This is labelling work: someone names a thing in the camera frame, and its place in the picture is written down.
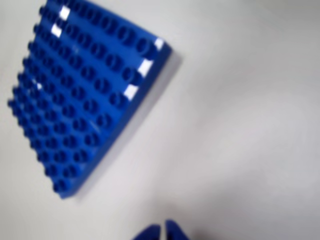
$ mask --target white surface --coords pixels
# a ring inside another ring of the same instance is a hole
[[[319,1],[97,0],[176,67],[67,200],[6,107],[41,2],[0,1],[0,239],[129,240],[166,218],[193,240],[319,239]]]

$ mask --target blue lego brick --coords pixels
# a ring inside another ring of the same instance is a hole
[[[165,232],[167,240],[189,240],[179,225],[172,220],[165,221]],[[160,225],[153,224],[140,232],[133,240],[158,240],[160,233]]]
[[[39,14],[8,105],[53,190],[66,198],[131,119],[171,48],[87,1],[48,0]]]

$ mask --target blue plastic piece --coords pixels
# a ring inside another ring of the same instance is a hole
[[[67,19],[62,9],[70,9]],[[8,105],[53,190],[66,198],[131,119],[171,48],[87,1],[48,0],[39,14]]]
[[[172,220],[165,222],[166,240],[189,240],[179,225]],[[133,240],[159,240],[161,227],[160,225],[150,225]]]

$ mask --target lego stud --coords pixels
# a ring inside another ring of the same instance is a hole
[[[141,74],[133,67],[126,67],[122,72],[122,78],[129,84],[138,86],[143,78]]]
[[[57,105],[62,105],[65,101],[65,97],[61,93],[56,93],[52,97],[52,101]]]
[[[57,163],[65,163],[67,161],[67,154],[64,151],[58,151],[53,155],[53,160]]]
[[[32,75],[36,76],[39,74],[39,68],[36,65],[33,65],[33,66],[29,67],[29,72]]]
[[[21,82],[21,83],[24,83],[25,81],[29,80],[28,76],[25,73],[19,73],[17,78],[18,78],[19,82]]]
[[[94,88],[98,92],[105,94],[106,92],[108,92],[109,89],[111,89],[111,85],[107,79],[102,77],[102,78],[98,78],[97,80],[95,80]]]
[[[75,178],[78,175],[79,175],[79,170],[73,165],[70,165],[63,170],[63,176],[65,178]]]
[[[33,27],[33,32],[35,34],[41,34],[43,30],[44,30],[44,27],[38,24],[34,25]]]
[[[113,71],[118,71],[121,68],[122,60],[116,54],[109,54],[106,57],[105,64]]]
[[[58,15],[52,11],[49,11],[46,15],[46,18],[49,20],[49,22],[54,23],[57,19]]]
[[[80,150],[73,155],[73,160],[76,163],[85,163],[88,161],[88,154],[84,150]]]
[[[38,139],[32,140],[30,142],[30,147],[35,150],[40,150],[42,148],[41,141]]]
[[[75,146],[77,146],[77,139],[75,136],[70,135],[70,136],[66,136],[63,139],[63,145],[68,147],[68,148],[74,148]]]
[[[30,81],[29,79],[23,82],[23,86],[24,86],[26,89],[31,88],[32,85],[33,85],[33,83],[32,83],[32,81]]]
[[[73,5],[73,10],[80,15],[80,17],[85,16],[88,7],[83,2],[76,2]]]
[[[105,113],[97,117],[96,124],[102,128],[108,128],[111,126],[112,119],[111,117]]]
[[[106,47],[101,43],[94,43],[91,47],[91,54],[97,59],[102,59],[106,53]]]
[[[55,24],[61,28],[62,30],[65,30],[66,26],[67,26],[67,22],[64,21],[63,19],[61,18],[58,18],[56,21],[55,21]]]
[[[16,116],[16,117],[18,117],[18,118],[21,117],[21,115],[22,115],[21,109],[18,108],[18,107],[16,107],[16,106],[14,106],[14,107],[12,108],[12,113],[13,113],[14,116]]]
[[[37,156],[37,159],[39,162],[46,163],[49,161],[49,154],[46,151],[43,151]]]
[[[53,49],[53,50],[57,50],[60,46],[60,41],[55,37],[55,36],[51,36],[49,39],[49,46]]]
[[[34,55],[37,59],[43,59],[45,54],[45,51],[39,47],[34,51]]]
[[[39,9],[39,15],[43,15],[44,12],[45,12],[45,6],[41,6],[40,9]]]
[[[69,60],[70,66],[74,69],[79,69],[81,67],[82,62],[82,58],[78,55],[73,55],[72,57],[70,57]]]
[[[71,76],[63,76],[60,80],[60,83],[62,86],[70,88],[74,83],[74,79]]]
[[[21,117],[21,118],[18,119],[18,124],[19,124],[19,126],[25,128],[25,127],[28,125],[28,120],[27,120],[25,117]],[[31,134],[30,137],[33,137],[33,136],[34,136],[31,131],[30,131],[30,132],[27,131],[26,134],[27,134],[27,135],[30,135],[30,134]]]
[[[47,82],[43,85],[43,90],[48,94],[52,94],[55,91],[55,85],[53,85],[50,82]]]
[[[28,101],[28,98],[27,98],[27,96],[26,95],[24,95],[24,94],[19,94],[18,95],[18,101],[20,102],[20,103],[22,103],[22,104],[25,104],[25,103],[27,103],[27,101]]]
[[[118,30],[117,37],[122,44],[130,45],[135,39],[135,32],[129,27],[122,26]]]
[[[81,76],[88,81],[91,81],[95,74],[96,70],[92,66],[84,66],[81,70]]]
[[[28,138],[33,138],[35,136],[35,131],[32,128],[27,128],[24,131],[24,135]]]
[[[88,9],[86,12],[86,19],[93,25],[97,25],[101,18],[101,13],[95,11],[93,8]]]
[[[34,86],[34,87],[32,87],[30,90],[29,90],[30,92],[30,97],[32,98],[32,99],[38,99],[39,97],[40,97],[40,91],[38,90],[38,88],[36,87],[36,86]]]
[[[33,124],[39,124],[41,122],[41,117],[38,114],[32,115],[30,118]]]
[[[48,177],[55,177],[58,174],[58,169],[55,165],[50,165],[45,168],[44,174]]]
[[[40,84],[44,84],[47,82],[47,76],[43,73],[40,73],[35,77],[35,80]]]
[[[79,28],[75,25],[68,24],[65,27],[65,32],[70,38],[75,39],[79,33]]]
[[[25,68],[28,68],[32,65],[32,60],[30,58],[24,58],[22,64]]]
[[[81,86],[76,86],[71,91],[72,97],[78,100],[82,100],[85,98],[85,90]]]
[[[111,35],[115,32],[116,28],[117,28],[117,22],[112,19],[111,17],[105,16],[102,20],[101,20],[101,27],[104,30],[105,33]]]
[[[90,99],[84,102],[83,108],[85,111],[94,114],[98,109],[98,104],[95,100]]]
[[[60,57],[66,60],[70,56],[71,50],[67,46],[61,46],[58,50],[58,54]]]
[[[53,191],[56,193],[64,193],[67,189],[68,186],[64,180],[59,180],[53,184]]]
[[[57,117],[58,117],[57,113],[54,110],[47,111],[44,114],[44,118],[47,119],[48,121],[51,121],[51,122],[56,121]]]
[[[62,114],[67,118],[73,118],[76,115],[76,110],[72,105],[64,106]]]
[[[35,50],[38,49],[38,44],[36,42],[30,41],[28,43],[28,49],[29,49],[30,52],[34,52]]]
[[[8,105],[8,107],[13,108],[13,107],[17,106],[17,103],[15,102],[15,100],[10,99],[10,100],[8,100],[7,105]]]
[[[58,134],[65,134],[67,131],[67,126],[63,122],[56,123],[53,126],[53,131],[55,131]]]
[[[51,68],[54,64],[54,60],[51,57],[45,57],[42,61],[43,65],[47,68]]]
[[[42,110],[45,110],[47,107],[48,107],[48,102],[44,99],[40,99],[37,101],[36,103],[37,107],[42,109]]]
[[[112,93],[109,102],[118,109],[122,109],[129,102],[128,98],[121,93]]]
[[[84,143],[90,147],[97,146],[99,144],[99,137],[95,133],[88,134],[84,137]]]
[[[152,60],[155,58],[157,48],[151,40],[140,38],[135,48],[143,58],[146,58],[148,60]]]
[[[42,38],[43,41],[45,41],[46,43],[49,41],[49,38],[50,38],[51,34],[47,31],[43,31],[41,34],[40,34],[40,37]]]
[[[49,134],[49,128],[45,125],[38,127],[37,132],[39,135],[47,136]]]
[[[61,66],[54,66],[52,69],[51,69],[51,73],[53,76],[59,78],[62,76],[64,72],[64,69],[61,67]]]
[[[32,113],[32,112],[35,110],[35,108],[34,108],[34,106],[33,106],[32,104],[26,104],[26,105],[24,106],[24,110],[25,110],[28,114],[30,114],[30,113]]]
[[[21,94],[22,93],[22,90],[21,90],[21,88],[20,87],[18,87],[18,86],[15,86],[13,89],[12,89],[12,92],[13,92],[13,95],[19,95],[19,94]]]
[[[83,118],[79,118],[73,121],[72,127],[76,131],[83,132],[87,129],[87,123]]]
[[[91,43],[91,37],[87,33],[80,33],[77,41],[80,44],[80,46],[82,46],[83,48],[86,49],[89,47],[89,45]]]

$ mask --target white backdrop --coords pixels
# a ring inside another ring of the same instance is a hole
[[[0,1],[0,239],[319,239],[320,1],[96,0],[175,54],[67,200],[6,106],[42,3]]]

